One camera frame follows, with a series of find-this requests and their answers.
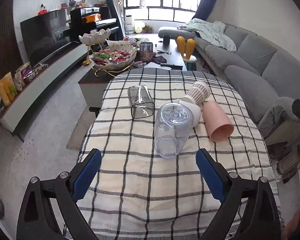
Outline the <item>clear bluish plastic cup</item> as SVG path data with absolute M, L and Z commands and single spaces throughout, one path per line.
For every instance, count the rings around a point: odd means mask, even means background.
M 177 156 L 193 128 L 193 114 L 179 103 L 166 103 L 155 117 L 154 148 L 163 158 Z

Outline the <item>pink plastic cup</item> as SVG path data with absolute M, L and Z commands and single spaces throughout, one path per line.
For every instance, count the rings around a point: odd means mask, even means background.
M 208 101 L 204 103 L 202 115 L 211 141 L 225 141 L 232 135 L 234 125 L 217 102 Z

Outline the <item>brown patterned paper cup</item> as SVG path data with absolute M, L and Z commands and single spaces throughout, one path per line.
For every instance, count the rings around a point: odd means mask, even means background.
M 196 81 L 187 93 L 181 98 L 181 101 L 200 106 L 210 96 L 211 90 L 203 81 Z

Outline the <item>white plastic cup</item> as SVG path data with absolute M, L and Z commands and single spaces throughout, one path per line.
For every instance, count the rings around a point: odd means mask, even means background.
M 193 114 L 193 126 L 196 127 L 199 124 L 200 117 L 202 116 L 201 108 L 193 103 L 180 100 L 179 103 L 187 107 Z

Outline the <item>smoky grey square cup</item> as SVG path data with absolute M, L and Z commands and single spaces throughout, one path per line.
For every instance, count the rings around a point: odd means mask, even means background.
M 154 114 L 155 104 L 147 86 L 136 85 L 129 87 L 128 98 L 133 119 L 146 118 Z

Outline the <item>checked white tablecloth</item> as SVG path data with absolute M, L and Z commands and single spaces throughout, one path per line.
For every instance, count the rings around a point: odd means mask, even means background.
M 94 148 L 102 153 L 100 170 L 77 203 L 99 239 L 198 239 L 220 206 L 196 165 L 201 148 L 242 178 L 265 176 L 278 193 L 264 140 L 229 84 L 210 74 L 159 68 L 144 68 L 136 78 L 122 87 L 115 80 L 108 84 L 78 156 L 83 161 Z M 155 118 L 132 118 L 128 89 L 147 86 L 160 108 L 178 102 L 197 80 L 210 87 L 209 100 L 225 111 L 234 132 L 212 142 L 200 122 L 177 157 L 162 158 L 154 149 Z

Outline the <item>white tv cabinet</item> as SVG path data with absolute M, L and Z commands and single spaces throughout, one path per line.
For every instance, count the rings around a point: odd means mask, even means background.
M 61 48 L 43 62 L 43 70 L 17 95 L 0 117 L 0 124 L 11 135 L 17 135 L 17 127 L 35 101 L 48 90 L 53 82 L 63 77 L 87 55 L 87 46 L 74 42 Z

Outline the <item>orange snack bag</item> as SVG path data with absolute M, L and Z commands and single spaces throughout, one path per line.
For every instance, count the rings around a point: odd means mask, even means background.
M 12 79 L 11 72 L 7 73 L 0 80 L 0 96 L 5 107 L 9 106 L 17 96 L 17 91 Z

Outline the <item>black top coffee table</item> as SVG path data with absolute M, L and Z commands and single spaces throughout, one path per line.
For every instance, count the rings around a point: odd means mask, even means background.
M 171 39 L 169 46 L 165 47 L 163 45 L 163 39 L 159 38 L 157 35 L 146 35 L 145 37 L 153 43 L 155 51 L 164 50 L 171 52 L 171 54 L 161 53 L 161 56 L 167 60 L 168 64 L 182 67 L 182 71 L 187 70 L 174 39 Z M 89 70 L 78 82 L 89 111 L 98 115 L 102 107 L 104 91 L 112 80 L 118 82 L 119 86 L 122 87 L 125 80 L 128 80 L 129 82 L 136 81 L 136 76 L 140 75 L 142 70 L 143 68 L 131 66 L 124 72 L 115 73 L 113 75 L 106 74 L 105 72 L 98 72 L 98 74 L 95 75 L 94 70 Z

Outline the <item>white paper sheet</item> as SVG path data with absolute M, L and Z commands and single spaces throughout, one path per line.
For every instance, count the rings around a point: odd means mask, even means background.
M 162 67 L 159 64 L 156 64 L 154 62 L 150 62 L 148 64 L 145 65 L 145 68 L 159 68 L 159 69 L 164 69 L 164 70 L 171 70 L 171 67 Z

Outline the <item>glass jar of nuts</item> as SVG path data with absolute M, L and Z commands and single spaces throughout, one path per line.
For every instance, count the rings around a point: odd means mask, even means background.
M 140 43 L 140 59 L 142 62 L 149 63 L 153 58 L 153 43 L 143 41 Z

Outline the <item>potted green plant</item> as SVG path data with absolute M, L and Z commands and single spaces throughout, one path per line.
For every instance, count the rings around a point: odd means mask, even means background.
M 144 34 L 152 34 L 153 33 L 153 28 L 149 25 L 145 25 L 142 29 L 142 32 Z

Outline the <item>two tier snack bowl stand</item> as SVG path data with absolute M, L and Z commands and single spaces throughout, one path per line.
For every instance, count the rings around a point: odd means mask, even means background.
M 110 41 L 111 29 L 92 30 L 79 35 L 87 46 L 87 62 L 95 76 L 104 72 L 112 77 L 127 70 L 134 62 L 138 48 L 128 41 Z

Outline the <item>black flat screen television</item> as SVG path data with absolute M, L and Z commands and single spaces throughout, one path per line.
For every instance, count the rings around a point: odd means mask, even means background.
M 35 66 L 61 50 L 75 48 L 70 37 L 65 36 L 70 27 L 66 10 L 54 10 L 20 22 L 21 34 L 30 65 Z

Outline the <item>red white toy figure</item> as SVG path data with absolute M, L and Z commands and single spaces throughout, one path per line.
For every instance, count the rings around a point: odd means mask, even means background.
M 45 6 L 45 4 L 41 4 L 40 5 L 40 11 L 38 12 L 38 15 L 43 15 L 45 13 L 47 13 L 46 6 Z

